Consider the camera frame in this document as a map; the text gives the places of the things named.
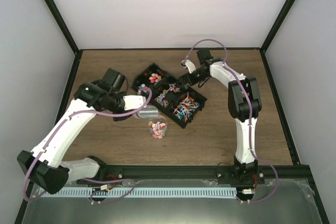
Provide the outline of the black three-compartment candy tray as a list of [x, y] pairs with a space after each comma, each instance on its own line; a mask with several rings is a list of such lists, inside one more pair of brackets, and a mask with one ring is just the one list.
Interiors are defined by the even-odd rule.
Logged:
[[202, 111], [207, 101], [191, 87], [178, 84], [176, 77], [155, 63], [134, 78], [132, 89], [138, 91], [142, 87], [152, 90], [150, 103], [183, 129]]

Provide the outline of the metal candy scoop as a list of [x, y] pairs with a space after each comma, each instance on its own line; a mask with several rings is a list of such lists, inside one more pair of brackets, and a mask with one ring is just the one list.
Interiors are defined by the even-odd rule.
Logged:
[[158, 108], [153, 105], [147, 105], [142, 110], [138, 111], [140, 113], [146, 114], [147, 119], [157, 119], [160, 116]]

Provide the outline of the clear glass jar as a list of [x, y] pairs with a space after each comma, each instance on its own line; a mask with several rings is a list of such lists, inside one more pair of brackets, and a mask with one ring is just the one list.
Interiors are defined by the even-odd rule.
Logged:
[[164, 117], [149, 120], [149, 132], [154, 139], [161, 140], [166, 136], [167, 121]]

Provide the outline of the round metal jar lid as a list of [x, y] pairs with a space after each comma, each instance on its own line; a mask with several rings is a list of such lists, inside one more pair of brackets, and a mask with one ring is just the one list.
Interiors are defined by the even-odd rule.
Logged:
[[140, 112], [137, 112], [135, 114], [133, 114], [133, 117], [136, 118], [136, 119], [147, 119], [147, 115], [146, 114], [143, 114], [143, 113], [140, 113]]

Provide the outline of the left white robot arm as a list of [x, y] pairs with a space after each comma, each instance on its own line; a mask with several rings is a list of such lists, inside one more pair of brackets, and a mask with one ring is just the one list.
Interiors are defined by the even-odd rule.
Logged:
[[102, 184], [107, 178], [106, 162], [95, 156], [65, 162], [63, 157], [81, 130], [100, 112], [109, 111], [118, 120], [125, 120], [144, 104], [144, 97], [120, 90], [125, 80], [125, 75], [109, 68], [102, 79], [80, 85], [50, 133], [30, 152], [21, 151], [17, 156], [25, 177], [50, 194], [86, 178]]

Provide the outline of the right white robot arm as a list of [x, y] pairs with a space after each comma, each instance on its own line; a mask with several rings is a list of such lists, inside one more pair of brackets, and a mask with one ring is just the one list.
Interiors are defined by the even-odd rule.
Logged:
[[218, 80], [228, 89], [228, 110], [235, 120], [237, 148], [232, 166], [233, 177], [244, 184], [257, 173], [258, 161], [255, 151], [255, 127], [262, 109], [258, 82], [255, 77], [247, 77], [233, 70], [221, 58], [212, 57], [208, 49], [197, 51], [200, 67], [188, 59], [181, 66], [188, 73], [179, 77], [184, 86], [193, 86], [208, 78]]

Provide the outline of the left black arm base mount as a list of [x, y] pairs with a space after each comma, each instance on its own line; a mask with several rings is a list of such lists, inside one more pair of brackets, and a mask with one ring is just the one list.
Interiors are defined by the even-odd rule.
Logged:
[[76, 181], [78, 185], [103, 185], [108, 181], [122, 179], [124, 169], [121, 166], [105, 165], [98, 169], [98, 172], [92, 178], [79, 179]]

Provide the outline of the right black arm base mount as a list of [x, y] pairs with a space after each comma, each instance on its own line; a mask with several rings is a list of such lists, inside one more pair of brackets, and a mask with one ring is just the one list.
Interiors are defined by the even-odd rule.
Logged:
[[260, 170], [256, 163], [247, 165], [222, 165], [215, 168], [215, 177], [219, 183], [230, 184], [232, 186], [252, 186], [257, 183], [264, 184], [265, 180], [259, 176]]

